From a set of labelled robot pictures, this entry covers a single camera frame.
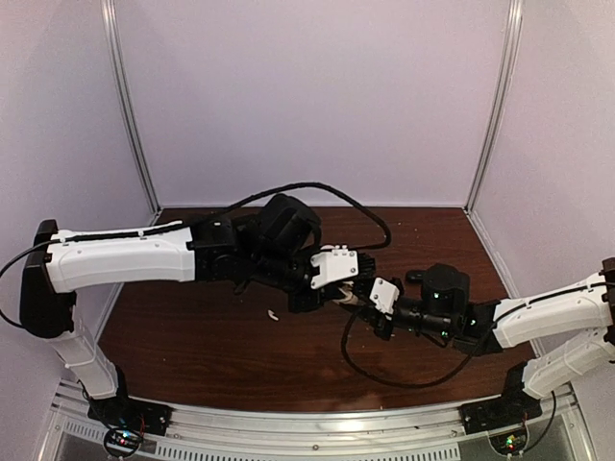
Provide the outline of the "white square charging case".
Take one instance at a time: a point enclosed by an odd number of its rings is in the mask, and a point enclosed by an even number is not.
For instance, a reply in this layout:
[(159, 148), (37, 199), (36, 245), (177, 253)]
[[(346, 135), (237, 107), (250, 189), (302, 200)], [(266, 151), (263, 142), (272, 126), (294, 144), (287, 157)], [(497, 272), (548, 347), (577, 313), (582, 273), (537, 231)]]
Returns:
[(353, 292), (352, 282), (342, 282), (336, 286), (338, 292), (333, 297), (333, 302), (341, 306), (360, 305), (360, 299)]

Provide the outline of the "black earbud charging case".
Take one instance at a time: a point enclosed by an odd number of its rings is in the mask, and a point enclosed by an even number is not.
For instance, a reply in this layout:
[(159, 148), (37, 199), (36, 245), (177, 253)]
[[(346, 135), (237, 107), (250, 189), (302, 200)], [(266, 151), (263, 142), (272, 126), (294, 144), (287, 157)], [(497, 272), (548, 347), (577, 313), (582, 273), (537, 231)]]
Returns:
[(405, 275), (406, 283), (417, 284), (421, 283), (424, 279), (424, 270), (408, 270)]

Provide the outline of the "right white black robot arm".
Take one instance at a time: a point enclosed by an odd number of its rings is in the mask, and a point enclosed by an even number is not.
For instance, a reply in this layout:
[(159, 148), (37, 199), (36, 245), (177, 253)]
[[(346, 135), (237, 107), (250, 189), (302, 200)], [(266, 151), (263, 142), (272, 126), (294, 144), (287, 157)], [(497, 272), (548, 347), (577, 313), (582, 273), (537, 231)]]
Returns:
[(435, 335), (468, 357), (499, 353), (534, 339), (575, 331), (576, 336), (544, 356), (509, 372), (508, 388), (493, 402), (493, 416), (514, 423), (559, 385), (614, 359), (614, 266), (571, 285), (529, 298), (487, 303), (469, 300), (470, 278), (455, 267), (435, 264), (410, 272), (420, 286), (417, 300), (383, 278), (358, 281), (353, 293), (365, 305), (362, 317), (384, 338), (393, 328)]

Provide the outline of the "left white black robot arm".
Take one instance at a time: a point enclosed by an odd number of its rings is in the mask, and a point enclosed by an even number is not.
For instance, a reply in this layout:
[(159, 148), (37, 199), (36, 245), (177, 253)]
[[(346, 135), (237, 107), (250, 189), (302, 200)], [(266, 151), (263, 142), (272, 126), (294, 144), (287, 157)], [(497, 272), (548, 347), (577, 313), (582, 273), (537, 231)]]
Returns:
[(40, 224), (22, 272), (19, 322), (52, 343), (64, 366), (118, 426), (138, 407), (124, 379), (74, 314), (77, 290), (148, 280), (251, 282), (287, 294), (291, 308), (310, 311), (359, 273), (358, 252), (321, 243), (321, 220), (303, 202), (275, 195), (259, 212), (209, 216), (193, 223), (101, 233)]

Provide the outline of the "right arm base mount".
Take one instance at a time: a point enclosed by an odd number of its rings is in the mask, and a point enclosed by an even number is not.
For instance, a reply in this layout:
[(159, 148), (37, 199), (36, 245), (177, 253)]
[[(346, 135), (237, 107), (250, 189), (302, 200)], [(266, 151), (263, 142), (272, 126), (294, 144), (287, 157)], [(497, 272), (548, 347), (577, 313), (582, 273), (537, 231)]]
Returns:
[(527, 423), (542, 415), (540, 399), (525, 392), (523, 372), (527, 361), (506, 374), (502, 393), (492, 399), (462, 404), (459, 408), (466, 435), (491, 432), (491, 448), (499, 455), (521, 455), (530, 447)]

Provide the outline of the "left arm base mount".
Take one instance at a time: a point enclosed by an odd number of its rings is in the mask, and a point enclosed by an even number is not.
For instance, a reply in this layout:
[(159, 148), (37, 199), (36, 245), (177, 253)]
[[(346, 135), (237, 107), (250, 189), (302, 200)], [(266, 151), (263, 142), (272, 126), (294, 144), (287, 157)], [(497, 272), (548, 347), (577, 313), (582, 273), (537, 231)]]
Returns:
[(144, 445), (146, 435), (165, 436), (172, 409), (170, 406), (131, 398), (123, 371), (115, 367), (118, 387), (114, 396), (97, 400), (82, 384), (88, 403), (87, 416), (106, 428), (103, 448), (112, 459), (124, 460)]

